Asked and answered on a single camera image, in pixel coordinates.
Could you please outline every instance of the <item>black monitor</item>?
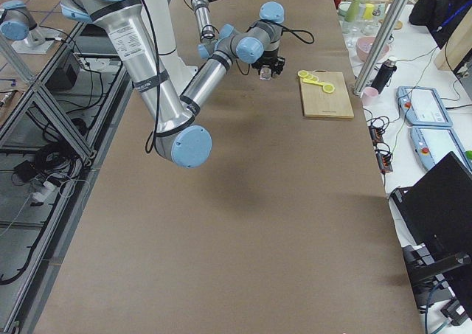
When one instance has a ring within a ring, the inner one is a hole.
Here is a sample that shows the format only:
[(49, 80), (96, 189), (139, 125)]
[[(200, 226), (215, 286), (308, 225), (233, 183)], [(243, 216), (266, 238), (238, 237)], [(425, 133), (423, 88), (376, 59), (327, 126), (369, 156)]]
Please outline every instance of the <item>black monitor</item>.
[[(417, 244), (434, 260), (465, 252), (472, 257), (472, 174), (446, 155), (402, 197), (402, 216)], [(443, 274), (472, 318), (472, 265)]]

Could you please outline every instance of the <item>pink cup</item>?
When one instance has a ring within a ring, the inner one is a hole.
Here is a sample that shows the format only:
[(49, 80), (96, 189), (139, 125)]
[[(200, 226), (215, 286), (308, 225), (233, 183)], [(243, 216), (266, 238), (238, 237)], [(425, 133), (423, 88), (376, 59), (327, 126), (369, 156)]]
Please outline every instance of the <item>pink cup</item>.
[(378, 97), (378, 91), (373, 87), (366, 87), (362, 90), (361, 101), (362, 105), (371, 105)]

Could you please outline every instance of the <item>black shirt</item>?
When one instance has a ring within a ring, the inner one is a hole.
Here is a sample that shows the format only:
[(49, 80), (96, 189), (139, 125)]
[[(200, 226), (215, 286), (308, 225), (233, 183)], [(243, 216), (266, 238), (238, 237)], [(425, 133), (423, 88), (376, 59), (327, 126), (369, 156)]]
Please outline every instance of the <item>black shirt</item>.
[(468, 1), (470, 0), (418, 0), (413, 7), (412, 14), (409, 16), (409, 21), (414, 25), (427, 26), (438, 47), (442, 48), (460, 21), (465, 17), (472, 4), (469, 4), (463, 11), (458, 13), (441, 30), (437, 32), (436, 30), (460, 7), (467, 4)]

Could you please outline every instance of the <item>wooden cutting board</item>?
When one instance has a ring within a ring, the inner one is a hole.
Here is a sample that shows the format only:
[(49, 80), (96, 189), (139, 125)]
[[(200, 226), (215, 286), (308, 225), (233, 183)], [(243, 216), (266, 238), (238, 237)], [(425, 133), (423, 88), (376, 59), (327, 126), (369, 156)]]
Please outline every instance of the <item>wooden cutting board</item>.
[(303, 83), (299, 79), (302, 93), (304, 115), (310, 118), (345, 118), (354, 117), (353, 107), (347, 93), (346, 83), (342, 72), (315, 72), (320, 81), (332, 83), (333, 93), (324, 93), (321, 86)]

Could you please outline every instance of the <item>black bottle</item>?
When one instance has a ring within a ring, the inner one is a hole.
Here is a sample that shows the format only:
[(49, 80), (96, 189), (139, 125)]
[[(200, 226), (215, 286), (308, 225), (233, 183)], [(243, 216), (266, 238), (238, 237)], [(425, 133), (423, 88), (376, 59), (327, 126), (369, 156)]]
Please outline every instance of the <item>black bottle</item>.
[(396, 63), (397, 58), (395, 56), (391, 56), (386, 59), (379, 68), (377, 76), (375, 76), (372, 84), (370, 85), (371, 87), (377, 89), (379, 94), (384, 90), (385, 85), (387, 82), (389, 82), (393, 73), (397, 71), (397, 66), (395, 65)]

